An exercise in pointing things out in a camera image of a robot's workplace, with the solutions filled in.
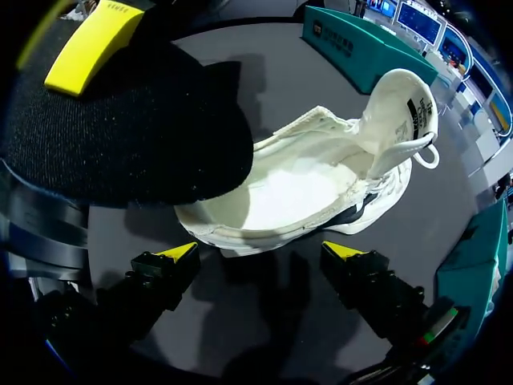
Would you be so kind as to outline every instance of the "gray tabletop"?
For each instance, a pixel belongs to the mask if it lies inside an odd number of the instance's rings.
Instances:
[[[300,39],[296,24],[212,30],[176,44],[203,64],[242,63],[238,101],[260,140],[316,105],[342,118],[360,117],[368,99]],[[363,232],[323,232],[274,254],[223,260],[202,245],[202,270],[177,310],[165,312],[136,350],[187,371],[222,376],[265,367],[286,379],[336,383],[384,358],[389,344],[338,301],[319,270],[323,240],[376,249],[412,286],[434,296],[434,273],[475,212],[467,177],[441,117],[435,170],[414,162],[403,198]],[[191,238],[172,208],[92,208],[90,268],[95,287],[108,287],[144,250]]]

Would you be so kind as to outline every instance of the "shoe tongue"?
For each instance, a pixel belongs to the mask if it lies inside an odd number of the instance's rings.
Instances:
[[[362,147],[375,155],[368,174],[374,179],[436,140],[438,113],[430,89],[416,74],[393,70],[379,80],[359,124]]]

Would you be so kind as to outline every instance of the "screen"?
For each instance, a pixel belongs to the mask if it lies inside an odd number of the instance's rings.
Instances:
[[[392,18],[395,14],[395,8],[396,5],[393,2],[387,2],[386,0],[384,0],[382,5],[382,14],[388,16],[389,18]]]
[[[471,76],[472,82],[477,86],[477,88],[483,93],[483,96],[487,98],[490,96],[493,91],[493,87],[491,86],[488,79],[483,75],[483,73],[476,67],[472,66],[469,71],[469,75]]]
[[[382,6],[383,6],[383,0],[370,0],[369,1],[369,7],[372,10],[381,12]]]
[[[465,63],[467,55],[458,47],[452,40],[446,38],[442,44],[442,51],[444,54],[449,55],[456,63]]]
[[[431,43],[431,45],[434,45],[441,27],[439,22],[423,14],[420,10],[409,6],[405,2],[401,4],[398,22],[410,28],[413,32]]]

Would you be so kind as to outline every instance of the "white sneaker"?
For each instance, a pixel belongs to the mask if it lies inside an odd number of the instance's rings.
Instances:
[[[320,226],[354,234],[405,192],[411,157],[435,168],[438,113],[429,87],[393,70],[374,88],[359,120],[315,107],[254,144],[246,181],[221,197],[176,206],[184,228],[227,257],[281,247]],[[429,148],[427,163],[418,152]]]

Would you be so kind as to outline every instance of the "black knit fabric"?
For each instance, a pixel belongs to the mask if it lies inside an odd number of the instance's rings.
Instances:
[[[244,181],[252,137],[233,94],[171,43],[120,50],[78,99],[47,90],[44,79],[76,27],[56,22],[14,88],[2,157],[15,174],[112,206],[185,204]]]

